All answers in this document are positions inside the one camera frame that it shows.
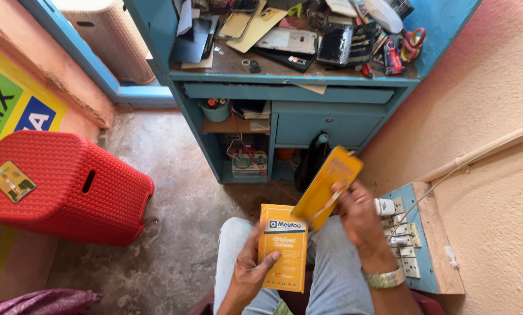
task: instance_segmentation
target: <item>pen holder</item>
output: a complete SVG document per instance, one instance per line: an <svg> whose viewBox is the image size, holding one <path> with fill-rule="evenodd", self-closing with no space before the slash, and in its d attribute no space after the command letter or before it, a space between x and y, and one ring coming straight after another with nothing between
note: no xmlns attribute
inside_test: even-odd
<svg viewBox="0 0 523 315"><path fill-rule="evenodd" d="M230 115L230 107L229 107L230 101L226 101L223 106L220 106L217 109L209 109L206 108L201 102L199 102L199 107L203 110L203 113L205 114L205 117L207 119L211 120L214 123L219 123L227 119Z"/></svg>

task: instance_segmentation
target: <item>blue wooden desk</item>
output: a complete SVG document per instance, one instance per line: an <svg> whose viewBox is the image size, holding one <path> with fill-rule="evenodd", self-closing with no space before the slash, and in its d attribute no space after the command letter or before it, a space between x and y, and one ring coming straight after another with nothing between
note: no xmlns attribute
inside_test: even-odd
<svg viewBox="0 0 523 315"><path fill-rule="evenodd" d="M316 61L307 73L300 73L254 53L237 52L224 41L215 42L224 54L215 53L212 69L183 70L180 64L168 62L177 28L172 1L124 2L151 51L150 64L159 82L172 91L217 181L229 183L267 180L232 176L231 162L225 159L215 133L202 131L203 112L198 99L272 100L268 174L275 180L290 179L293 169L278 165L275 148L308 147L313 137L326 130L332 146L344 145L359 153L431 72L480 0L412 0L415 11L404 20L404 26L408 30L426 29L421 53L407 66L406 73L384 76L375 71L374 80L350 70L326 71L329 66ZM258 61L261 72L250 73L242 66L243 59ZM296 84L328 87L324 95L319 95Z"/></svg>

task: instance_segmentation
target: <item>yellow poster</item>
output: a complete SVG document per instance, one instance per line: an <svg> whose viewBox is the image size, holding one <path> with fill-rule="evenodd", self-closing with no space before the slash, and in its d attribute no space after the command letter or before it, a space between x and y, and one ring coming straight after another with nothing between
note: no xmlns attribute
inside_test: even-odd
<svg viewBox="0 0 523 315"><path fill-rule="evenodd" d="M17 130L57 131L67 106L0 53L0 140ZM0 275L16 229L0 225Z"/></svg>

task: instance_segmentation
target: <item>concrete floor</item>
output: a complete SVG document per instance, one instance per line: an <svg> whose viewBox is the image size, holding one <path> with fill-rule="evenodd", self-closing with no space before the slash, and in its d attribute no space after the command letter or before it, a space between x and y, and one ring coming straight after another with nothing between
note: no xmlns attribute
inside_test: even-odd
<svg viewBox="0 0 523 315"><path fill-rule="evenodd" d="M118 113L99 144L149 175L156 189L132 244L60 241L47 287L103 294L90 314L187 314L213 288L223 223L255 221L262 203L294 204L272 184L217 183L178 110Z"/></svg>

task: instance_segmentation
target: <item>pipe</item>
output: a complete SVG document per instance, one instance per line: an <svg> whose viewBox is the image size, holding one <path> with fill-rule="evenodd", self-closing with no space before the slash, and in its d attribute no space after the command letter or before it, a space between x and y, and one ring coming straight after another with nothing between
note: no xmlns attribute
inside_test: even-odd
<svg viewBox="0 0 523 315"><path fill-rule="evenodd" d="M523 127L504 135L494 141L491 141L485 146L477 148L468 154L461 157L457 157L452 162L441 166L440 168L434 169L427 174L413 180L413 182L430 182L440 176L450 173L455 168L461 167L464 164L470 164L472 162L479 161L490 155L493 155L506 148L512 147L523 142Z"/></svg>

